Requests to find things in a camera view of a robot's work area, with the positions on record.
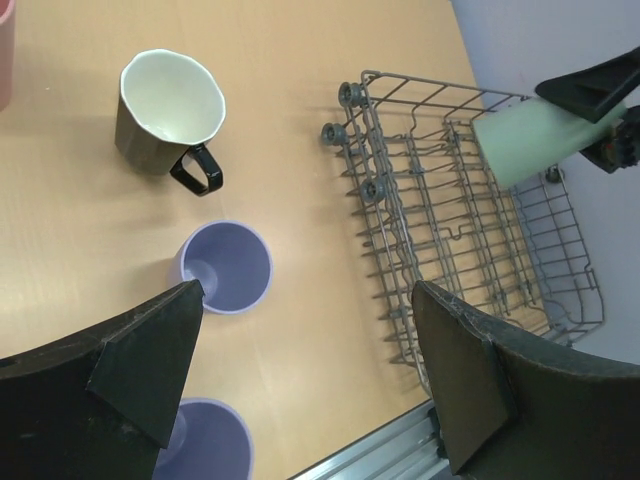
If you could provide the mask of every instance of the metal wire rack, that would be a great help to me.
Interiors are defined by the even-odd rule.
[[[413,324],[416,281],[571,346],[604,322],[604,306],[563,174],[501,190],[473,120],[523,95],[365,70],[338,92],[345,123],[322,129],[340,147],[359,198],[363,238],[397,342],[392,359],[417,368],[429,391]]]

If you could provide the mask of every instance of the pink cup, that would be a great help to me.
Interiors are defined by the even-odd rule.
[[[15,19],[16,0],[0,0],[0,110],[11,99]]]

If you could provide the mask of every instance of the wire basket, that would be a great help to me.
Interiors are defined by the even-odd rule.
[[[562,172],[501,190],[478,146],[474,119],[527,98],[365,70],[340,86],[346,122],[322,129],[359,198],[374,298],[399,346],[392,362],[416,367],[427,391],[410,300],[418,280],[567,346],[604,322]]]

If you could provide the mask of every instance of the blue plastic cup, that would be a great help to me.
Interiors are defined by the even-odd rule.
[[[242,313],[267,294],[273,261],[267,244],[251,227],[222,220],[203,225],[180,248],[169,271],[169,284],[198,279],[210,312]]]
[[[209,398],[185,398],[153,480],[249,480],[253,458],[249,429],[235,410]]]

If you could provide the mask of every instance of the rack wheel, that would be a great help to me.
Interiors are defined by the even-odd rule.
[[[325,145],[340,146],[349,143],[347,130],[339,123],[325,123],[320,139]]]
[[[562,183],[562,172],[557,165],[547,168],[544,172],[544,178],[549,183]]]
[[[386,196],[384,183],[379,178],[365,180],[360,185],[360,195],[365,203],[378,203]]]
[[[362,87],[357,83],[344,82],[338,90],[338,101],[343,107],[360,107],[365,96]]]

